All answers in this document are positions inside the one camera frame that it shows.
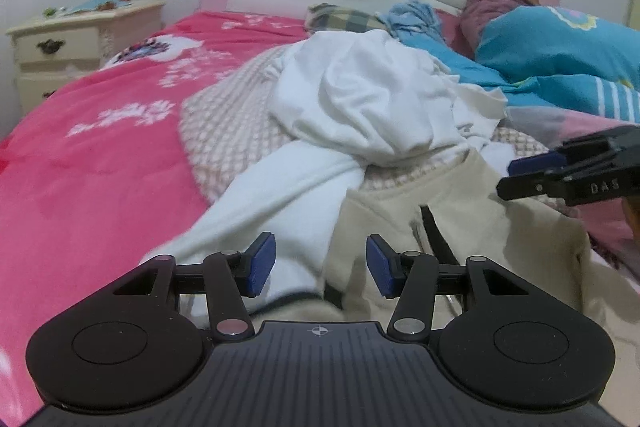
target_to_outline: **pink comforter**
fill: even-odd
[[[133,268],[206,209],[178,139],[181,101],[306,38],[298,20],[196,13],[169,49],[60,89],[0,144],[0,419],[41,405],[24,362],[36,328]]]

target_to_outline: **blue blanket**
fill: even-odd
[[[574,10],[519,7],[482,32],[476,62],[558,107],[640,123],[640,32]]]
[[[451,73],[460,75],[461,84],[477,84],[482,89],[492,90],[499,87],[507,97],[509,105],[546,105],[554,104],[543,100],[537,91],[540,89],[536,80],[510,84],[495,70],[478,64],[449,48],[446,44],[436,42],[423,34],[403,36],[400,41],[405,46],[425,50],[449,67]]]

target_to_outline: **beige fabric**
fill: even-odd
[[[396,251],[429,251],[420,215],[428,204],[461,264],[484,255],[601,324],[620,359],[601,403],[628,425],[640,423],[640,297],[612,268],[591,261],[581,223],[533,199],[501,201],[498,175],[471,151],[452,168],[377,191],[348,192],[325,265],[326,281],[344,291],[346,320],[376,320],[386,327],[395,300],[380,296],[366,268],[365,242],[379,233]],[[436,298],[433,328],[454,314]]]

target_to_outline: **blue gripper pad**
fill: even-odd
[[[251,270],[247,277],[247,291],[250,295],[260,295],[271,273],[271,268],[276,262],[276,238],[273,233],[264,233],[264,235],[265,240],[251,260]]]
[[[510,176],[520,176],[521,174],[531,174],[532,172],[545,171],[556,167],[566,167],[567,161],[564,155],[556,151],[549,151],[544,154],[520,158],[509,164],[507,172]]]
[[[400,256],[377,234],[367,237],[367,267],[380,291],[387,299],[399,297],[406,276]]]

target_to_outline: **cream nightstand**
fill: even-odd
[[[120,50],[160,30],[162,6],[162,0],[139,0],[115,10],[37,18],[7,30],[14,44],[22,113],[27,114],[59,87],[97,70]]]

